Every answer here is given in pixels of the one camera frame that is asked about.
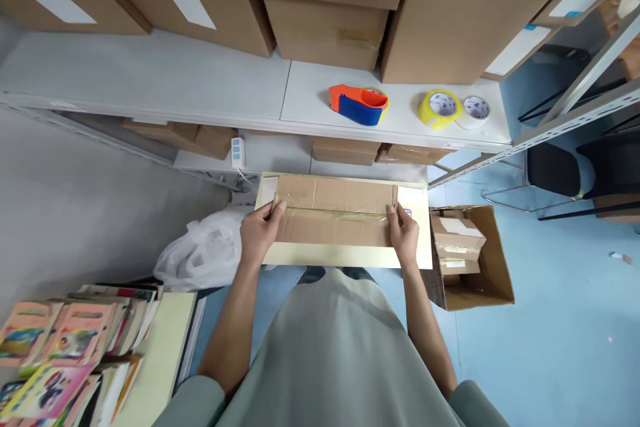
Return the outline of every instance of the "blue tape dispenser handle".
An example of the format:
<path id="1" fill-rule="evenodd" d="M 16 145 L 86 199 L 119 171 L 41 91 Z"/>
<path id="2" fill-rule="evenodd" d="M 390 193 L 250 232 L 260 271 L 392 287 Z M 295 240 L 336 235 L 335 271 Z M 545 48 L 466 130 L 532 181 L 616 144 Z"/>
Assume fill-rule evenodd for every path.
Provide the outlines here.
<path id="1" fill-rule="evenodd" d="M 373 127 L 380 121 L 382 109 L 373 109 L 346 95 L 340 95 L 340 115 L 344 115 L 360 125 Z"/>

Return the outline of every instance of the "light green dress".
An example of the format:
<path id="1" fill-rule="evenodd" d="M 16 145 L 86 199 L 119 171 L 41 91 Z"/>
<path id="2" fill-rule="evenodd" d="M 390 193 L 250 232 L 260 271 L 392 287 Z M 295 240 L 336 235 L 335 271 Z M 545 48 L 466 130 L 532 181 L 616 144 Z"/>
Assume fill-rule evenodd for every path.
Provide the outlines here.
<path id="1" fill-rule="evenodd" d="M 293 288 L 229 405 L 197 376 L 154 427 L 506 425 L 473 382 L 447 402 L 380 287 L 332 269 Z"/>

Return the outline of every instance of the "person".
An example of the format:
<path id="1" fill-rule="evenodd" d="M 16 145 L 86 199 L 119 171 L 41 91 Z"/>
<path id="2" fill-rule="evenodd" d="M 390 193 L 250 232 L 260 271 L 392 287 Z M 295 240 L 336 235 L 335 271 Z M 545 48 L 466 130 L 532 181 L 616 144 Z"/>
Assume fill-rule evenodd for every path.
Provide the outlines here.
<path id="1" fill-rule="evenodd" d="M 155 427 L 507 425 L 475 383 L 458 385 L 416 260 L 419 226 L 399 204 L 387 217 L 407 330 L 364 269 L 307 268 L 250 364 L 259 270 L 286 204 L 271 208 L 243 220 L 238 270 L 197 375 Z"/>

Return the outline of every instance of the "orange tape dispenser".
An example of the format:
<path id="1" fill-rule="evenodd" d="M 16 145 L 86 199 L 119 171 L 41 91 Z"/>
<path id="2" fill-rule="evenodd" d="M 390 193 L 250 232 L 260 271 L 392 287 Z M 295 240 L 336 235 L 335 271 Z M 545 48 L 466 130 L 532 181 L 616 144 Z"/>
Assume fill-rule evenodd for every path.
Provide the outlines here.
<path id="1" fill-rule="evenodd" d="M 374 88 L 334 85 L 329 87 L 331 110 L 360 125 L 377 125 L 389 106 L 384 92 Z"/>

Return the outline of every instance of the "person's left hand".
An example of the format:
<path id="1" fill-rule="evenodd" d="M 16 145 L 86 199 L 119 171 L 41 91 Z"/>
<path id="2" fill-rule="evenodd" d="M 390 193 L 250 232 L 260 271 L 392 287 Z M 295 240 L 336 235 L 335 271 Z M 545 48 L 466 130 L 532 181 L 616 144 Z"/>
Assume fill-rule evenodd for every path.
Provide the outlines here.
<path id="1" fill-rule="evenodd" d="M 253 265 L 262 265 L 267 255 L 267 250 L 275 241 L 278 233 L 280 219 L 285 213 L 287 202 L 281 201 L 273 209 L 271 217 L 269 212 L 273 202 L 263 205 L 258 210 L 249 213 L 240 225 L 240 239 L 242 241 L 242 254 L 240 262 L 248 262 Z"/>

